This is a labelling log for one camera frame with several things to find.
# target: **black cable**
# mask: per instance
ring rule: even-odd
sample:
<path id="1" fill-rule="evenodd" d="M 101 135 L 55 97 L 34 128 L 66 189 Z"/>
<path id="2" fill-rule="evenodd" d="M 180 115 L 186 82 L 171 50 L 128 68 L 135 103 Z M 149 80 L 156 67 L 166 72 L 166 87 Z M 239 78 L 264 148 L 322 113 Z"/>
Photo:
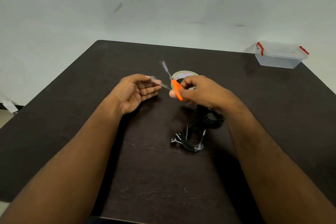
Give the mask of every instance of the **black cable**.
<path id="1" fill-rule="evenodd" d="M 187 127 L 182 131 L 176 133 L 171 139 L 170 142 L 178 142 L 184 146 L 188 151 L 197 152 L 203 150 L 203 141 L 205 139 L 205 133 L 207 128 L 216 129 L 220 128 L 224 122 L 224 117 L 213 111 L 210 108 L 198 105 L 197 113 L 199 114 L 200 123 L 189 122 Z M 210 119 L 208 114 L 212 113 L 215 119 Z M 196 133 L 200 137 L 200 142 L 198 145 L 191 145 L 188 142 L 188 139 L 191 137 L 192 133 Z"/>

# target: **clear plastic box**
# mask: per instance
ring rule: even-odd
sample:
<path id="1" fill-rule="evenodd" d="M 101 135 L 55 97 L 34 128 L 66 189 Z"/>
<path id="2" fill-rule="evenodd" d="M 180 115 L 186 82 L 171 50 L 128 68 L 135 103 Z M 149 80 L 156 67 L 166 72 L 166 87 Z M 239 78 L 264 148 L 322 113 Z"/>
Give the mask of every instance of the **clear plastic box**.
<path id="1" fill-rule="evenodd" d="M 267 41 L 258 42 L 255 51 L 260 65 L 282 68 L 294 68 L 308 55 L 302 46 Z"/>

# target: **tape roll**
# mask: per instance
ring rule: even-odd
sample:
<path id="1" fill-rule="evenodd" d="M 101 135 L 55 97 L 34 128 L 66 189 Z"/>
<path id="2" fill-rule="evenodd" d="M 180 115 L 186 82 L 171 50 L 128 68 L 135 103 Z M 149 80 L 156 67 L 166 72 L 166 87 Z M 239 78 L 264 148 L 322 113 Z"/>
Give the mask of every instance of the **tape roll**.
<path id="1" fill-rule="evenodd" d="M 178 81 L 179 79 L 183 79 L 186 78 L 187 76 L 191 76 L 191 75 L 199 75 L 195 72 L 192 71 L 187 71 L 187 70 L 182 70 L 182 71 L 178 71 L 176 73 L 173 74 L 172 78 L 175 79 L 176 81 Z"/>

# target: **wood grain surface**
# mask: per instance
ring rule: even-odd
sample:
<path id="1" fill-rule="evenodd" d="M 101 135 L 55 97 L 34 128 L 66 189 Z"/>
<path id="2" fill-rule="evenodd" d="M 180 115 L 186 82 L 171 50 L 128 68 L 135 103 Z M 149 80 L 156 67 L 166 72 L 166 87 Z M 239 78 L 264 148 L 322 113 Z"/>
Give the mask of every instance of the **wood grain surface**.
<path id="1" fill-rule="evenodd" d="M 12 201 L 127 75 L 190 70 L 233 91 L 336 204 L 336 96 L 305 65 L 252 54 L 99 40 L 0 129 L 0 200 Z M 260 213 L 226 124 L 205 150 L 170 144 L 195 115 L 168 90 L 123 117 L 92 215 L 142 223 L 252 223 Z"/>

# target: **person's left hand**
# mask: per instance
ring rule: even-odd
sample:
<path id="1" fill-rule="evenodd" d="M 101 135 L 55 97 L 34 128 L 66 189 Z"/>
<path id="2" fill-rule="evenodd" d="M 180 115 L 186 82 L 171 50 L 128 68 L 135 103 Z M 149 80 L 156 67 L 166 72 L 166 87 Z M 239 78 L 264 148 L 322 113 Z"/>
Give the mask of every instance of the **person's left hand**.
<path id="1" fill-rule="evenodd" d="M 161 88 L 150 76 L 133 74 L 122 78 L 110 95 L 116 98 L 124 115 L 133 112 L 141 101 L 156 96 Z"/>

